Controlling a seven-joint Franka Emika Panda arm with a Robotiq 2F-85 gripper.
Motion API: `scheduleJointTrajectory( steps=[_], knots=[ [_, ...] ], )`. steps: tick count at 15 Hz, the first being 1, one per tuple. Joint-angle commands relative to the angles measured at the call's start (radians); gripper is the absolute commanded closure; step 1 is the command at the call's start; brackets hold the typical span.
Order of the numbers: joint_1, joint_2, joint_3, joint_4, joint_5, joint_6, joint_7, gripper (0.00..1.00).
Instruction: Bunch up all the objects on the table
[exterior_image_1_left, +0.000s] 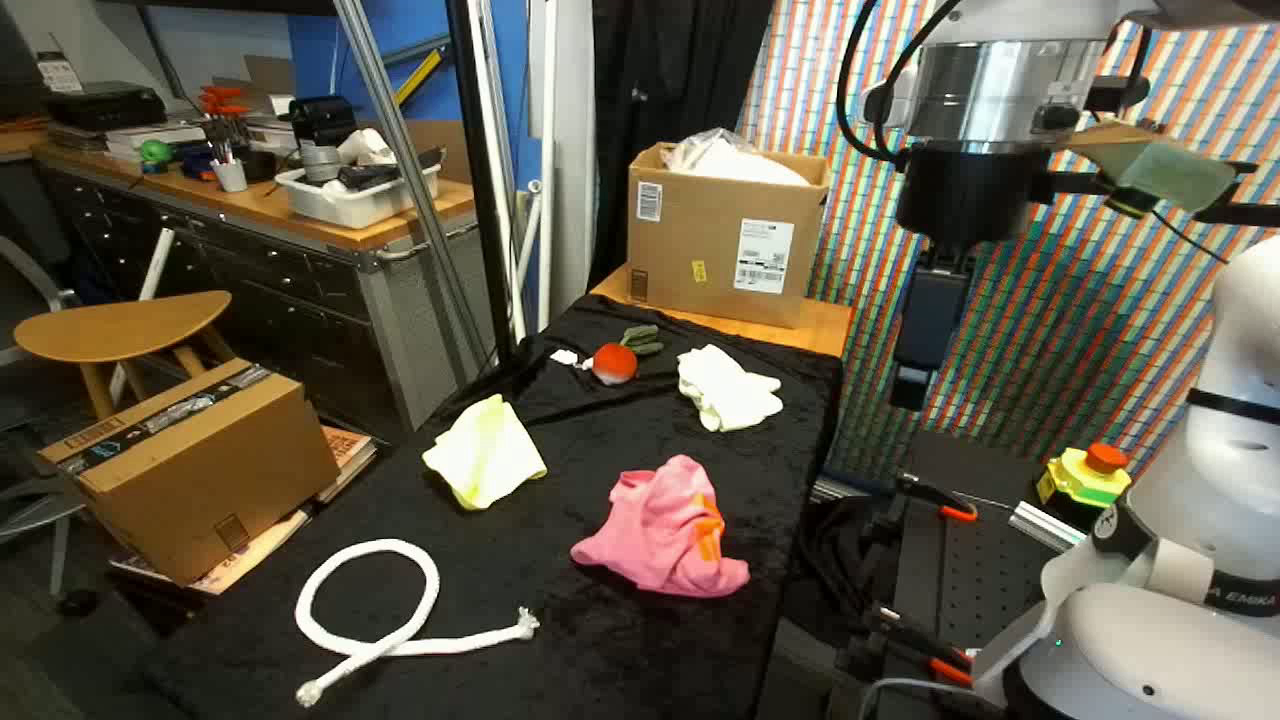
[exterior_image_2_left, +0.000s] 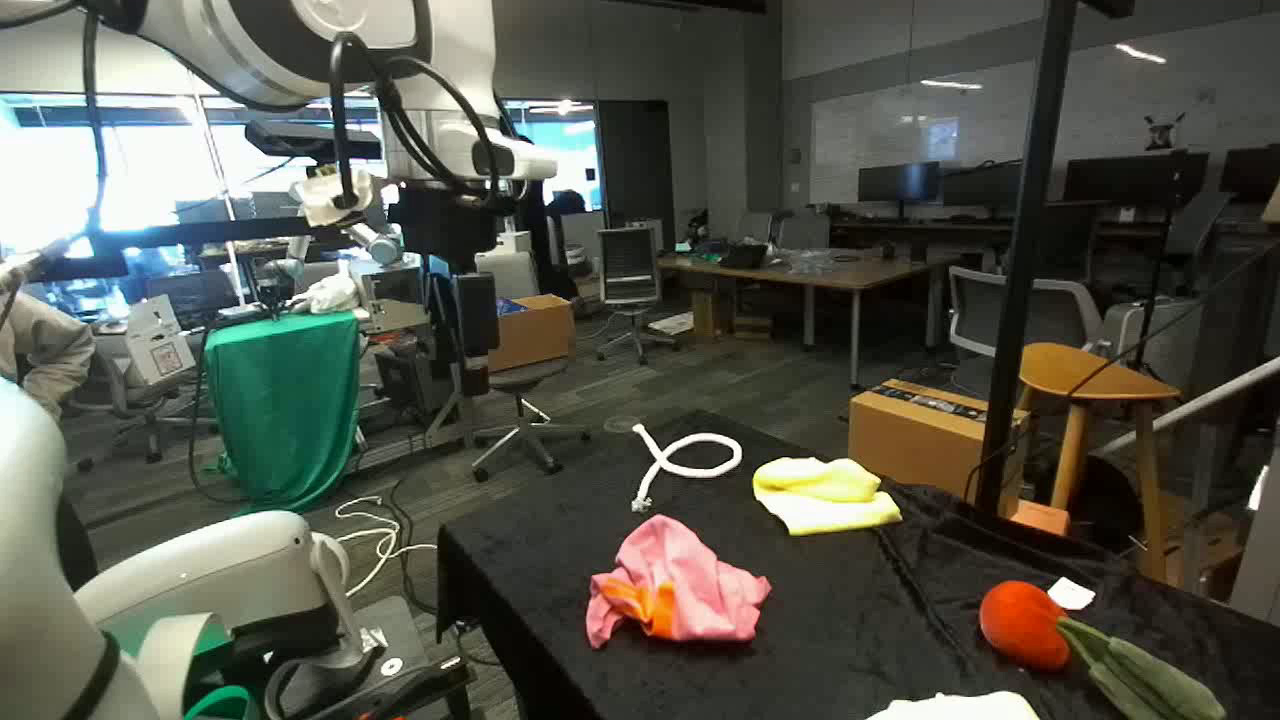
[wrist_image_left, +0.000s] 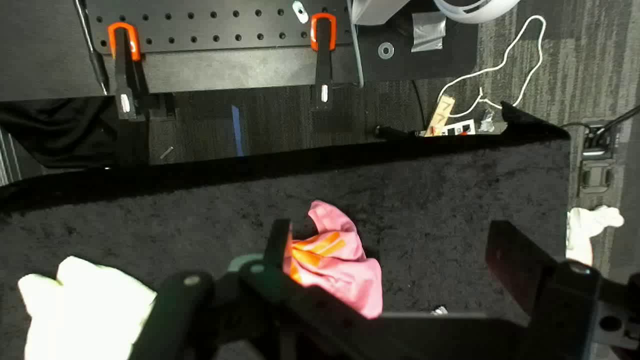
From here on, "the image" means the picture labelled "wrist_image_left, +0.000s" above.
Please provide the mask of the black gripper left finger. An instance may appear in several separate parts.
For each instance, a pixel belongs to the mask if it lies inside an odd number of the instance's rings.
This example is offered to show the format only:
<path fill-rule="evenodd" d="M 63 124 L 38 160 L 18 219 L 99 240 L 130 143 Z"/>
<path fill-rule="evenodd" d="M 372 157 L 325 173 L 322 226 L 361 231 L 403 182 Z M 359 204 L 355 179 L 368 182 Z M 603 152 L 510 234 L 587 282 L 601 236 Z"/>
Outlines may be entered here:
<path fill-rule="evenodd" d="M 264 264 L 268 270 L 279 273 L 284 268 L 286 246 L 292 234 L 292 223 L 286 219 L 277 219 L 268 234 Z"/>

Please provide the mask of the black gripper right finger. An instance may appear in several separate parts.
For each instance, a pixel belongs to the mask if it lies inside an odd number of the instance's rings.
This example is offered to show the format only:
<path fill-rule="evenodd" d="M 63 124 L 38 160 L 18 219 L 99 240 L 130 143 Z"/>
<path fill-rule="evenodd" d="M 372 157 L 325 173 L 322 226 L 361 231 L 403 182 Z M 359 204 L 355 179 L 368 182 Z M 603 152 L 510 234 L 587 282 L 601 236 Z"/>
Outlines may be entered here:
<path fill-rule="evenodd" d="M 485 264 L 525 314 L 547 290 L 591 294 L 599 284 L 590 267 L 554 259 L 507 220 L 489 225 Z"/>

